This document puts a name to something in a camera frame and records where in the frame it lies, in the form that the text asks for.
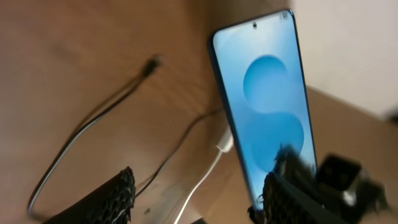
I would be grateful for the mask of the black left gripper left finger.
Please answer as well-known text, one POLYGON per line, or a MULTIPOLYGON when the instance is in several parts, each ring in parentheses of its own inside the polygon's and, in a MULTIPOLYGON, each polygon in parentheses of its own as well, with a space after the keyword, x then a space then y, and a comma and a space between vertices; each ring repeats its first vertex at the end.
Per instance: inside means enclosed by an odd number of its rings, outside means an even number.
POLYGON ((130 167, 43 224, 127 224, 136 186, 130 167))

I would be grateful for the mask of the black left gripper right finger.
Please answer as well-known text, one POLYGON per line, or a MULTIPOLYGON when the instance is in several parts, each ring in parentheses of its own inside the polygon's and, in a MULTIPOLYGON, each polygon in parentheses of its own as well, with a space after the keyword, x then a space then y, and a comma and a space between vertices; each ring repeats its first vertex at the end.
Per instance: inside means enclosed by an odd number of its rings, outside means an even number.
POLYGON ((263 196, 262 210, 248 208, 249 218, 256 224, 344 224, 345 222, 273 172, 264 180, 263 196))

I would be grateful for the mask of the blue Galaxy smartphone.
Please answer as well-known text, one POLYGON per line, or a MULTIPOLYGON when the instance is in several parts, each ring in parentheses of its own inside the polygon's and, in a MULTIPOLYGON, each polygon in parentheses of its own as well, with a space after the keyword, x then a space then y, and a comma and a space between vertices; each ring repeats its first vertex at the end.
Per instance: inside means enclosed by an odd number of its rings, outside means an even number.
POLYGON ((251 203, 291 147, 317 169, 295 16, 283 9, 214 31, 208 50, 251 203))

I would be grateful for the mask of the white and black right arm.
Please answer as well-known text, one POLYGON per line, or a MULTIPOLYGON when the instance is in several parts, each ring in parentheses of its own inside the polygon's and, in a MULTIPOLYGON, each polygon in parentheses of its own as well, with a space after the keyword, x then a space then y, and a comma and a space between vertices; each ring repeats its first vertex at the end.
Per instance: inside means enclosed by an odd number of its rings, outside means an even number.
POLYGON ((391 210, 385 188, 360 163, 330 154, 317 171, 280 148, 263 188, 267 223, 359 223, 391 210))

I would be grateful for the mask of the white power strip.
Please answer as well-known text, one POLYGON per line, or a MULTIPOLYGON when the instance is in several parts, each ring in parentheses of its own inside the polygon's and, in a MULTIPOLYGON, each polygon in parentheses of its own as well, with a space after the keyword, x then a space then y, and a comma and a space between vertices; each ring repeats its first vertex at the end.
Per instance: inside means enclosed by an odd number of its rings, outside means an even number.
POLYGON ((228 126, 218 141, 216 147, 223 153, 228 153, 234 146, 233 134, 228 126))

